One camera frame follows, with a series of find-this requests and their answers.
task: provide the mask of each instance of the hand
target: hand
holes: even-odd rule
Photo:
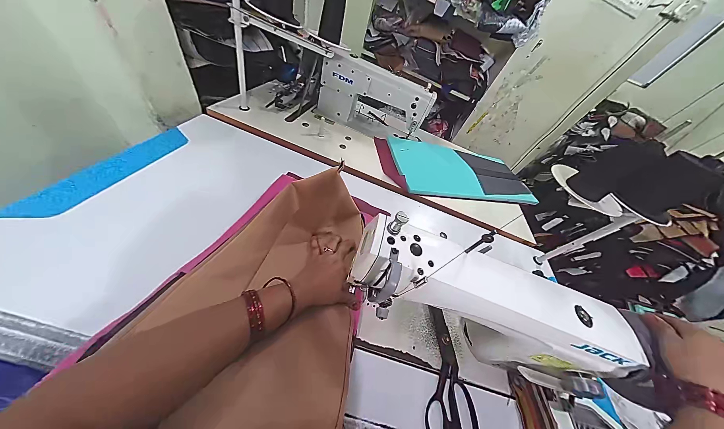
[[[643,315],[662,357],[678,379],[724,393],[724,342],[676,317]]]
[[[333,233],[313,235],[306,266],[291,279],[296,307],[301,311],[314,305],[344,304],[359,309],[357,298],[349,293],[346,282],[356,247]]]

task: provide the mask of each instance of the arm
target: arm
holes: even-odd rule
[[[323,253],[326,247],[336,251]],[[314,305],[358,305],[345,283],[353,257],[353,242],[313,237],[306,267],[290,282],[295,314]],[[280,283],[258,294],[265,330],[272,332],[287,321],[290,291]],[[0,429],[155,425],[235,361],[249,337],[243,298],[195,311],[122,339],[44,381],[0,413]]]
[[[659,341],[662,357],[678,379],[724,393],[724,342],[674,317],[646,315],[646,325]],[[724,418],[696,407],[681,409],[671,429],[724,429]]]

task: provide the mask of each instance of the bangle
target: bangle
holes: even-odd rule
[[[280,280],[282,283],[285,284],[285,286],[288,287],[288,292],[290,292],[290,313],[288,314],[288,318],[285,321],[289,321],[291,317],[293,317],[293,312],[296,310],[296,293],[293,292],[293,286],[290,285],[290,283],[282,278],[282,277],[272,277],[269,280],[267,280],[266,283],[264,283],[264,286],[262,288],[266,288],[268,284],[272,283],[273,280]]]
[[[683,403],[708,410],[724,418],[724,393],[703,385],[680,381],[680,397]]]
[[[259,294],[254,290],[243,292],[248,309],[248,324],[251,326],[251,340],[260,340],[264,332],[264,307]]]

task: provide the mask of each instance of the metal pole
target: metal pole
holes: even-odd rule
[[[605,227],[594,230],[590,234],[583,235],[582,237],[577,238],[570,243],[566,243],[563,246],[558,247],[557,249],[552,249],[544,255],[534,257],[534,261],[537,264],[541,265],[543,262],[550,258],[555,258],[559,255],[573,252],[576,249],[581,249],[585,247],[586,243],[589,243],[590,241],[600,240],[607,235],[614,234],[616,231],[626,227],[629,224],[634,223],[635,220],[640,220],[640,218],[633,214],[625,214],[623,216],[619,216],[618,218],[612,218],[612,222]]]
[[[247,111],[248,93],[245,89],[245,58],[243,55],[243,27],[242,14],[240,13],[240,0],[232,0],[232,8],[229,10],[229,16],[232,18],[234,25],[234,52],[238,61],[238,82],[240,84],[240,110]]]

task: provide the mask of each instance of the scissors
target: scissors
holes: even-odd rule
[[[463,390],[465,401],[468,403],[468,412],[470,414],[470,425],[472,429],[479,428],[479,421],[476,417],[476,407],[473,406],[473,400],[470,397],[468,388],[462,380],[457,376],[459,368],[457,366],[457,357],[455,349],[452,347],[452,337],[447,329],[447,322],[444,321],[444,313],[441,308],[428,307],[431,314],[431,321],[436,330],[436,341],[439,343],[439,354],[441,355],[441,369],[439,370],[439,382],[436,385],[436,392],[428,404],[425,406],[425,428],[431,429],[428,424],[428,413],[431,411],[431,405],[437,403],[441,408],[442,429],[461,429],[460,414],[457,410],[457,399],[455,398],[455,386]],[[447,390],[447,404],[449,406],[449,414],[447,414],[447,405],[444,405],[444,390]]]

